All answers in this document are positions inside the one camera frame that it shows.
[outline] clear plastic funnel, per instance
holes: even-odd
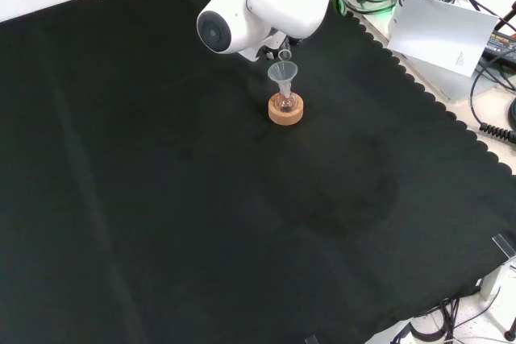
[[[267,74],[280,88],[280,93],[275,101],[276,108],[283,112],[294,110],[297,102],[295,96],[290,92],[290,84],[298,74],[298,66],[294,62],[283,60],[271,65]]]

